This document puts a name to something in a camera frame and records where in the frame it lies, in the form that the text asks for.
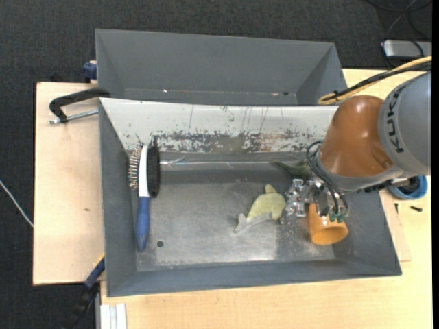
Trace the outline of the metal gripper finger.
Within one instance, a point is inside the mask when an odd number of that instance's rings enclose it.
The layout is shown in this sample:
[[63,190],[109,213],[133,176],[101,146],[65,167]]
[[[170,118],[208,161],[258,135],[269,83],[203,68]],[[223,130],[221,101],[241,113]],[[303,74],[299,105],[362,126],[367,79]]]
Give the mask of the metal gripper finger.
[[286,192],[287,199],[301,199],[302,192],[305,189],[305,182],[302,179],[293,179]]
[[305,216],[305,203],[298,201],[287,202],[280,218],[280,224],[288,224],[295,218],[303,218]]

